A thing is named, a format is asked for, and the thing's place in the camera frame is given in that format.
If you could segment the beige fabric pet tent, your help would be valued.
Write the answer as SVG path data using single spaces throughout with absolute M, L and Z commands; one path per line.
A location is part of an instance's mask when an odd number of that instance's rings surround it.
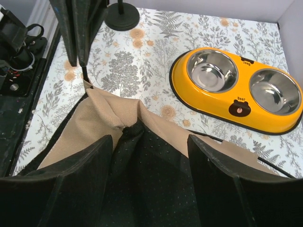
M 187 148 L 192 133 L 152 114 L 140 100 L 89 88 L 49 146 L 20 175 L 106 135 L 112 137 L 113 151 L 98 227 L 202 227 Z

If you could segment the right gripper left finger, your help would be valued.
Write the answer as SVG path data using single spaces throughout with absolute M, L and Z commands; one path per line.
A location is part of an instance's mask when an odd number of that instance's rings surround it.
M 1 178 L 1 226 L 99 226 L 112 151 L 106 135 L 54 164 Z

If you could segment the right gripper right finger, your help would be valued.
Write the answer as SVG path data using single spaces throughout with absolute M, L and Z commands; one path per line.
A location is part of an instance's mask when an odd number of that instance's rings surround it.
M 302 179 L 257 170 L 194 135 L 187 148 L 202 226 L 302 226 Z

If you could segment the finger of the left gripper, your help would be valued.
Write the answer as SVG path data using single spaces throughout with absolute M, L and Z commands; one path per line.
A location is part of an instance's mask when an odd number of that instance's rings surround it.
M 92 43 L 107 15 L 107 0 L 73 0 L 71 65 L 85 67 L 88 64 Z
M 54 10 L 71 66 L 77 66 L 77 50 L 71 0 L 49 0 Z

